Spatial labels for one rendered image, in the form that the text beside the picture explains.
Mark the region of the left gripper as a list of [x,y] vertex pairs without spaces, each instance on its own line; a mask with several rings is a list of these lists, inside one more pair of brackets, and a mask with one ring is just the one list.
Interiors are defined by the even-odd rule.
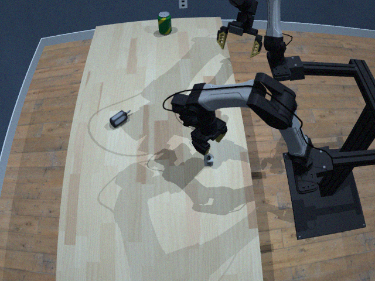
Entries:
[[[216,120],[217,119],[217,120]],[[190,134],[192,138],[192,145],[203,156],[208,154],[210,144],[208,141],[220,142],[227,132],[226,122],[222,121],[218,117],[215,117],[213,121],[208,124],[198,121],[199,128],[194,129]]]

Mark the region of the green and yellow drink can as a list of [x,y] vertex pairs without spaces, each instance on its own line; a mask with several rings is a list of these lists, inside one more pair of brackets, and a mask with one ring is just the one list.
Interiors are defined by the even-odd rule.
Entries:
[[167,35],[172,31],[171,15],[169,12],[159,13],[158,26],[160,34]]

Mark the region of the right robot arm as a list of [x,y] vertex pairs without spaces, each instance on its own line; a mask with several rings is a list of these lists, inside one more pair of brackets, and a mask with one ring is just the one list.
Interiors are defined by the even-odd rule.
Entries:
[[[255,15],[258,2],[256,0],[233,0],[242,7],[247,14]],[[275,77],[290,76],[290,71],[284,58],[284,51],[287,49],[282,36],[281,0],[267,0],[267,30],[264,36],[264,47]],[[232,21],[229,33],[242,36],[250,30],[251,18],[244,23]]]

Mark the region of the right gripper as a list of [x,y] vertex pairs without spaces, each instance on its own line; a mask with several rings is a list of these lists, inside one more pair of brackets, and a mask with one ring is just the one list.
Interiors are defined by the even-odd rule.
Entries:
[[[251,18],[251,25],[250,25],[251,27],[250,27],[250,30],[249,30],[248,34],[256,36],[255,41],[254,41],[254,45],[253,45],[253,49],[252,49],[252,52],[251,52],[251,56],[250,56],[250,57],[253,57],[253,56],[260,53],[261,47],[263,45],[262,44],[263,36],[258,35],[257,29],[252,28],[253,22],[254,22],[254,16],[248,14],[248,18]],[[246,19],[247,19],[246,13],[239,12],[238,15],[237,15],[236,21],[244,23],[246,21]],[[224,45],[225,45],[225,42],[226,42],[226,39],[227,39],[227,34],[229,32],[229,29],[230,29],[230,25],[231,25],[231,22],[228,23],[227,27],[224,27],[224,26],[220,27],[220,30],[218,30],[218,32],[217,32],[217,42],[222,49],[224,49]],[[223,40],[221,40],[221,39],[223,39]],[[221,41],[223,41],[223,43],[221,43]],[[258,45],[258,47],[256,45]],[[257,50],[254,49],[254,47],[257,48]],[[256,51],[256,53],[254,53],[254,50]]]

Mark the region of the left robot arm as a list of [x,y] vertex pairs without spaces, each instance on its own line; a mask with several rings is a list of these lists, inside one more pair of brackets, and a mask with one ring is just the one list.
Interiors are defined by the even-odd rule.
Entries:
[[273,97],[297,115],[296,94],[265,73],[257,73],[254,80],[238,84],[195,84],[192,89],[207,90],[192,90],[189,95],[174,95],[171,101],[172,111],[180,114],[179,118],[184,126],[198,129],[198,121],[210,123],[215,119],[217,109],[251,108],[267,125],[280,131],[287,144],[287,155],[295,165],[298,190],[303,192],[316,189],[318,185],[313,165],[313,148],[305,143],[298,119],[273,97],[269,101],[263,90],[253,86],[261,87],[265,91],[267,88]]

